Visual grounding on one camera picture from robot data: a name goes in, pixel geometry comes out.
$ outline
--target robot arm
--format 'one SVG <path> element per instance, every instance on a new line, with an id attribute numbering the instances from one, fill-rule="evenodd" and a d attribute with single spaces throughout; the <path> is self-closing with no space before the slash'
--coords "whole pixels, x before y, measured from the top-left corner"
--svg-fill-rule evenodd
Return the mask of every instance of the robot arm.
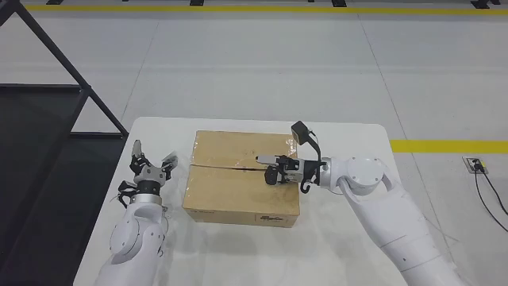
<path id="1" fill-rule="evenodd" d="M 112 255 L 102 266 L 95 286 L 153 284 L 168 229 L 160 188 L 170 180 L 171 170 L 177 164 L 178 159 L 172 153 L 163 159 L 160 168 L 155 167 L 141 152 L 140 141 L 134 142 L 130 165 L 134 184 L 124 181 L 118 188 L 118 200 L 126 210 L 111 234 Z M 129 205 L 124 197 L 130 198 Z"/>
<path id="2" fill-rule="evenodd" d="M 303 127 L 301 122 L 292 127 L 300 145 L 310 138 L 309 130 Z M 368 236 L 395 264 L 409 286 L 464 285 L 437 250 L 424 215 L 380 159 L 321 160 L 318 155 L 318 161 L 266 156 L 257 157 L 257 161 L 268 165 L 267 184 L 296 181 L 303 185 L 309 181 L 330 191 L 339 187 Z M 380 182 L 387 189 L 382 196 L 357 198 L 370 195 Z"/>

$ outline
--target white table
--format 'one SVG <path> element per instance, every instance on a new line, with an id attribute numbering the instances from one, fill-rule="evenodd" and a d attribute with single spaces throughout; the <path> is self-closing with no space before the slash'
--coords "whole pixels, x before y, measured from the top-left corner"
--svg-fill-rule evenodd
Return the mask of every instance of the white table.
<path id="1" fill-rule="evenodd" d="M 300 194 L 301 214 L 293 228 L 196 223 L 181 208 L 195 132 L 200 129 L 256 133 L 291 133 L 294 122 L 193 118 L 138 118 L 118 162 L 74 285 L 94 283 L 110 256 L 109 239 L 125 212 L 116 200 L 129 169 L 133 142 L 159 163 L 176 150 L 180 164 L 174 181 L 162 190 L 163 204 L 174 207 L 156 285 L 406 285 L 390 260 L 364 232 L 345 198 L 313 186 Z M 386 130 L 379 125 L 305 122 L 319 137 L 324 157 L 347 159 L 358 154 L 380 157 L 398 178 Z M 315 159 L 309 145 L 298 156 Z"/>

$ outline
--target yellow floor line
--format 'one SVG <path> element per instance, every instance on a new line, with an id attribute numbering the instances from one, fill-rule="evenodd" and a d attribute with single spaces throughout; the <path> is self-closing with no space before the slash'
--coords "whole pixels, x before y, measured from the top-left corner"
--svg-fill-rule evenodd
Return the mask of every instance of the yellow floor line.
<path id="1" fill-rule="evenodd" d="M 448 14 L 448 15 L 508 15 L 508 10 L 474 9 L 415 9 L 415 8 L 333 8 L 310 6 L 71 6 L 26 5 L 32 11 L 86 12 L 209 12 L 209 13 L 304 13 L 304 14 Z"/>
<path id="2" fill-rule="evenodd" d="M 392 140 L 394 153 L 508 153 L 508 141 Z"/>

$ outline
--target electrical socket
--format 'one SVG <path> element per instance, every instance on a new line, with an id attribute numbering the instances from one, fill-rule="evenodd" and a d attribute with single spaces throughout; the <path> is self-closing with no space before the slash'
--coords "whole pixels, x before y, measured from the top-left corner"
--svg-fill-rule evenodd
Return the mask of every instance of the electrical socket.
<path id="1" fill-rule="evenodd" d="M 482 164 L 483 169 L 485 169 L 485 173 L 488 174 L 489 171 L 487 170 L 487 166 L 485 165 L 485 162 L 481 160 L 479 157 L 462 157 L 462 160 L 466 164 L 466 168 L 468 169 L 469 173 L 475 173 L 475 163 L 473 161 L 479 160 L 480 164 Z"/>

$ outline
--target floor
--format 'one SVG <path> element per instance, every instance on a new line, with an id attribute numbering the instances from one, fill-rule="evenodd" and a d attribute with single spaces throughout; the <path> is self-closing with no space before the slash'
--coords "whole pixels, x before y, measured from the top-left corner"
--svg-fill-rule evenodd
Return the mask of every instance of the floor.
<path id="1" fill-rule="evenodd" d="M 129 4 L 146 3 L 187 5 L 188 0 Z M 303 0 L 209 3 L 311 5 Z M 329 6 L 329 0 L 315 5 Z M 470 7 L 468 0 L 349 0 L 348 5 Z M 166 116 L 379 123 L 390 139 L 508 138 L 508 16 L 40 11 L 33 16 L 127 129 L 140 116 Z M 0 83 L 73 83 L 19 18 L 0 28 L 0 42 Z M 75 129 L 115 131 L 93 103 Z M 462 156 L 395 154 L 403 184 L 459 274 L 471 285 L 505 285 L 507 235 L 484 210 Z M 508 156 L 481 157 L 508 201 L 502 173 Z M 483 177 L 480 187 L 487 205 L 508 225 Z"/>

